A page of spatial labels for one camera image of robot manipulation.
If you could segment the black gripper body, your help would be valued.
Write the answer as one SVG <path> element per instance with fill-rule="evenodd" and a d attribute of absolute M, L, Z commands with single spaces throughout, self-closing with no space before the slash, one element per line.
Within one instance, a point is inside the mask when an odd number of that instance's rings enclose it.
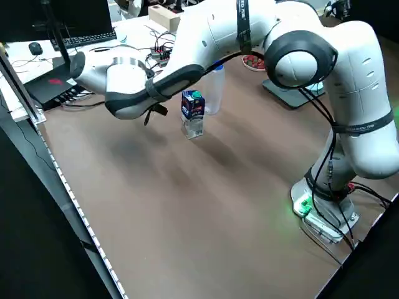
<path fill-rule="evenodd" d="M 155 76 L 155 72 L 152 69 L 147 68 L 145 64 L 139 64 L 139 67 L 145 72 L 147 79 Z"/>

